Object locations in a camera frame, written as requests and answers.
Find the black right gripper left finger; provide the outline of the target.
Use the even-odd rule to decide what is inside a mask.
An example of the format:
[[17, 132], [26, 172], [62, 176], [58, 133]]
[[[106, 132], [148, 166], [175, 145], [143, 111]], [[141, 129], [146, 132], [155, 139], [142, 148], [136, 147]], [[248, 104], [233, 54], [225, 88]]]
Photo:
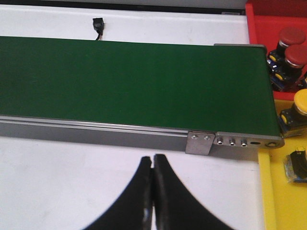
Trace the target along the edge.
[[129, 184], [86, 230], [149, 230], [152, 225], [151, 159], [142, 157]]

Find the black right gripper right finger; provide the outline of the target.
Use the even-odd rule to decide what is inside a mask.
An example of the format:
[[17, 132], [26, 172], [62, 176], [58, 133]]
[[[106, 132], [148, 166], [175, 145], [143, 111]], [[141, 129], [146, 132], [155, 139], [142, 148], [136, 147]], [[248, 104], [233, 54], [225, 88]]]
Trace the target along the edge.
[[158, 230], [230, 230], [184, 186], [163, 154], [154, 156], [154, 205]]

